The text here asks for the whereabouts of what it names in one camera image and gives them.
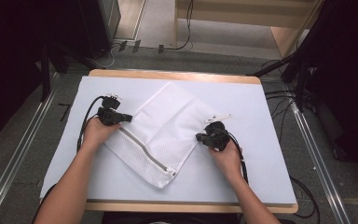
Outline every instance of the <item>person's arm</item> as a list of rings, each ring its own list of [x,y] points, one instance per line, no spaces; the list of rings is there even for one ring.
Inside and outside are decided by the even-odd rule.
[[[280,223],[267,207],[261,203],[248,183],[241,175],[239,152],[232,141],[229,141],[225,150],[215,151],[209,148],[214,160],[225,175],[226,180],[234,189],[247,224]]]
[[[119,127],[119,124],[104,126],[97,118],[89,121],[84,133],[83,145],[65,174],[42,203],[34,223],[56,224],[81,221],[86,207],[95,152],[110,133]]]

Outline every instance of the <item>forearm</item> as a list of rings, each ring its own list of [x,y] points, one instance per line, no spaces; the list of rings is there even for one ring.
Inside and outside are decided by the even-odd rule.
[[[94,148],[82,147],[43,202],[35,223],[79,223],[86,207]]]
[[[237,195],[247,224],[280,223],[267,207],[261,203],[255,193],[240,175],[228,176],[228,182]]]

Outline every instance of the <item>white table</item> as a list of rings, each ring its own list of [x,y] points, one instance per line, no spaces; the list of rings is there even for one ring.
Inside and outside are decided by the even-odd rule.
[[[192,92],[223,114],[244,150],[250,187],[273,213],[294,213],[298,206],[287,174],[267,102],[256,77],[152,71],[93,70],[83,77],[71,114],[48,168],[41,197],[55,184],[76,154],[82,119],[90,103],[112,92],[123,97],[118,112],[132,111],[167,82]],[[164,189],[146,183],[115,153],[102,146],[89,182],[88,210],[240,213],[237,198],[205,146],[197,145],[177,177]]]

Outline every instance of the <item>zipper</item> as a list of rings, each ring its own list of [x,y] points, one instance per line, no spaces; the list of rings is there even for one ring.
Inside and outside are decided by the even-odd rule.
[[[154,158],[149,151],[147,150],[147,148],[145,147],[144,144],[142,144],[141,141],[139,141],[139,139],[137,139],[133,134],[131,134],[129,131],[127,131],[124,128],[119,128],[119,130],[126,134],[134,143],[136,143],[139,147],[141,147],[141,149],[144,151],[144,153],[146,154],[146,156],[153,162],[155,163],[159,168],[161,168],[163,171],[169,173],[171,176],[176,176],[176,170],[173,169],[170,166],[166,166],[164,164],[162,164],[160,161],[156,160],[156,158]]]

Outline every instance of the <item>white surface mat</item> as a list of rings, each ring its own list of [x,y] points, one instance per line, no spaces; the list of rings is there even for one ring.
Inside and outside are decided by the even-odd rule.
[[[296,203],[261,85],[119,77],[83,77],[61,142],[48,168],[41,197],[58,182],[76,154],[76,141],[90,103],[112,92],[123,97],[117,112],[131,114],[168,82],[196,95],[222,114],[243,148],[249,182],[263,203]],[[95,114],[97,103],[91,114]],[[89,199],[154,202],[235,203],[237,198],[208,149],[198,144],[164,189],[145,182],[107,147],[96,154]]]

